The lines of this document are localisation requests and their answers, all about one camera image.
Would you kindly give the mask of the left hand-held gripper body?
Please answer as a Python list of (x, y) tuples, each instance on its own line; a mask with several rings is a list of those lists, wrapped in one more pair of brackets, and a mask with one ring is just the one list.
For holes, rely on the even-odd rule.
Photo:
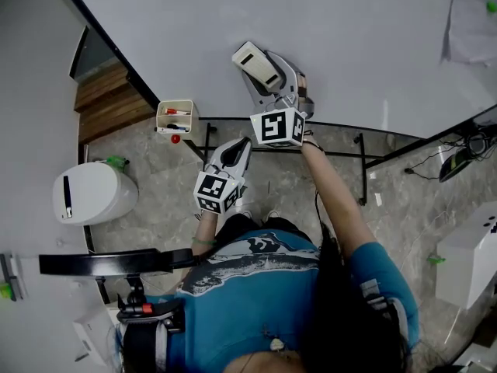
[(225, 214), (245, 191), (246, 164), (224, 167), (209, 163), (200, 171), (193, 196), (197, 207), (214, 214)]

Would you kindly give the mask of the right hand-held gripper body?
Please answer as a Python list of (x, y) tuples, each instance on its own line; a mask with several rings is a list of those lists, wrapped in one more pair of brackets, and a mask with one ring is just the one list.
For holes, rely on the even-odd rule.
[(250, 116), (257, 142), (271, 148), (302, 146), (305, 122), (314, 109), (309, 97), (278, 96), (265, 111)]

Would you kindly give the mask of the person's right hand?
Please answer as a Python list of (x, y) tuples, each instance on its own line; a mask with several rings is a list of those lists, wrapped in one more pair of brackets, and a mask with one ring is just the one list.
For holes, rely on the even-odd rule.
[(300, 103), (310, 103), (311, 99), (308, 96), (307, 78), (302, 73), (297, 73), (297, 88)]

